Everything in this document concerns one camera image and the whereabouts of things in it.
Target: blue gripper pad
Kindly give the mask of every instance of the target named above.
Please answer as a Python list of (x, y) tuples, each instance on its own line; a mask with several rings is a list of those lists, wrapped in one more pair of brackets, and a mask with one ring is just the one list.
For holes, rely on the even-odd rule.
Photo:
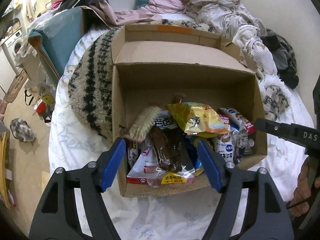
[(222, 193), (223, 188), (226, 186), (224, 169), (226, 161), (219, 153), (211, 149), (205, 139), (201, 139), (198, 142), (197, 153), (211, 187)]
[(117, 138), (110, 150), (103, 152), (97, 160), (99, 165), (99, 175), (101, 176), (100, 189), (105, 192), (111, 187), (117, 174), (118, 168), (125, 154), (125, 141)]

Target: orange tape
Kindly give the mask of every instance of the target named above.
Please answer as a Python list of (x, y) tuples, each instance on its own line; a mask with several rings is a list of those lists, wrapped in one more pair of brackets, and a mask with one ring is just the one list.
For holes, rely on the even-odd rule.
[(164, 32), (164, 33), (191, 34), (192, 29), (187, 27), (172, 26), (172, 25), (157, 25), (157, 31)]

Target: pink blanket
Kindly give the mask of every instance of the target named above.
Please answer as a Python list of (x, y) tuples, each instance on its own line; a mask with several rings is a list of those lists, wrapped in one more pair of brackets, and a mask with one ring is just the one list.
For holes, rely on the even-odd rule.
[(93, 9), (109, 27), (139, 22), (152, 22), (162, 19), (161, 15), (151, 13), (143, 7), (138, 10), (114, 12), (107, 1), (92, 4), (89, 5), (89, 7)]
[(151, 13), (182, 14), (188, 2), (189, 0), (149, 0), (149, 4), (144, 8)]

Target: cardboard box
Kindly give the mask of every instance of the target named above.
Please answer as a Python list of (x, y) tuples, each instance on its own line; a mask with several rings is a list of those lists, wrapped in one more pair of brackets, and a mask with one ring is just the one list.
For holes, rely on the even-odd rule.
[[(123, 136), (145, 107), (165, 109), (177, 91), (189, 102), (214, 109), (234, 107), (250, 121), (264, 118), (254, 61), (217, 34), (170, 25), (126, 25), (114, 37), (111, 52), (113, 139)], [(257, 132), (253, 152), (242, 158), (240, 168), (248, 169), (266, 157), (265, 133)], [(152, 188), (127, 183), (127, 173), (124, 158), (118, 170), (124, 197), (172, 195), (210, 185), (202, 174), (194, 183)]]

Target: dark clothing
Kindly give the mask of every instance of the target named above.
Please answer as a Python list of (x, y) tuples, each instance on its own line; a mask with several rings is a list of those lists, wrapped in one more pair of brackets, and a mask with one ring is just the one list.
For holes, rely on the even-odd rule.
[(291, 45), (285, 38), (267, 29), (267, 36), (262, 38), (263, 44), (270, 50), (278, 69), (280, 79), (290, 88), (294, 89), (299, 83), (297, 62)]

